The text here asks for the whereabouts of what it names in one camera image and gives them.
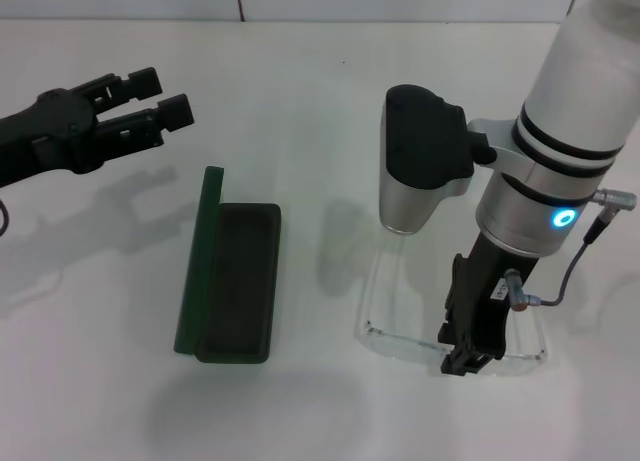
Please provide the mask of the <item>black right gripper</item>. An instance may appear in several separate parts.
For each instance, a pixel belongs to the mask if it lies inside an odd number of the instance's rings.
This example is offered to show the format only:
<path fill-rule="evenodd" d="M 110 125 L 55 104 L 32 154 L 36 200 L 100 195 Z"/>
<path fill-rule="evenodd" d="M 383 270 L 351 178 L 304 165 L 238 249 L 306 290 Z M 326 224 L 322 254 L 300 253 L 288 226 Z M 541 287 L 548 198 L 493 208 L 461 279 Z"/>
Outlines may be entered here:
<path fill-rule="evenodd" d="M 508 270 L 525 282 L 538 258 L 506 251 L 479 234 L 468 257 L 458 254 L 445 302 L 445 321 L 438 341 L 452 347 L 441 364 L 443 374 L 477 374 L 506 349 L 506 322 L 511 310 L 508 294 L 495 294 Z"/>

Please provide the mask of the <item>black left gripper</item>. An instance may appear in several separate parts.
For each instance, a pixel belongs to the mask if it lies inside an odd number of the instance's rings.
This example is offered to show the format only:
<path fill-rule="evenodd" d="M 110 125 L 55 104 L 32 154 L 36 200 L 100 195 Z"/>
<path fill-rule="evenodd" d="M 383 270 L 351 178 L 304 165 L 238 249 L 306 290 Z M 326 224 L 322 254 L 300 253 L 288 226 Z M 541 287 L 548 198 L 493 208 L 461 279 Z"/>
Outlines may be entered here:
<path fill-rule="evenodd" d="M 96 113 L 162 93 L 153 67 L 126 79 L 107 74 L 75 87 L 74 92 L 47 91 L 30 107 L 0 119 L 0 188 L 47 171 L 89 173 L 99 167 L 98 161 L 162 146 L 163 130 L 173 132 L 194 123 L 188 97 L 180 94 L 155 108 L 97 124 Z M 96 158 L 88 148 L 92 135 Z"/>

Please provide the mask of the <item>clear white glasses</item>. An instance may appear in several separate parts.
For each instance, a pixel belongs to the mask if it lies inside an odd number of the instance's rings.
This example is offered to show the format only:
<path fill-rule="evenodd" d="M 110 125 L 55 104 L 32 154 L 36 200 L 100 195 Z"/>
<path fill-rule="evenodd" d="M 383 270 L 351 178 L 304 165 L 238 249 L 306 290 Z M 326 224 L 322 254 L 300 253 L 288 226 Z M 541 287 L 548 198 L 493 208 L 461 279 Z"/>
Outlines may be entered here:
<path fill-rule="evenodd" d="M 361 291 L 355 337 L 368 350 L 424 366 L 438 376 L 452 350 L 437 340 L 451 286 L 452 254 L 419 236 L 382 233 Z M 529 310 L 506 325 L 506 352 L 490 361 L 482 376 L 522 376 L 547 359 L 541 322 Z"/>

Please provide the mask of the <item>green glasses case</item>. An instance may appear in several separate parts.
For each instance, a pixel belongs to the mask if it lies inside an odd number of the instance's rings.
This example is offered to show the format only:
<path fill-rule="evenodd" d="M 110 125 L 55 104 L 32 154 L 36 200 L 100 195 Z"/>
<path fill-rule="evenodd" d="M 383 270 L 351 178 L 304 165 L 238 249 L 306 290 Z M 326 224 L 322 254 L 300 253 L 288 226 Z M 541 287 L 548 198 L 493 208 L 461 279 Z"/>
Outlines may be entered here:
<path fill-rule="evenodd" d="M 208 166 L 196 213 L 173 349 L 201 363 L 261 364 L 270 354 L 282 214 L 226 203 Z"/>

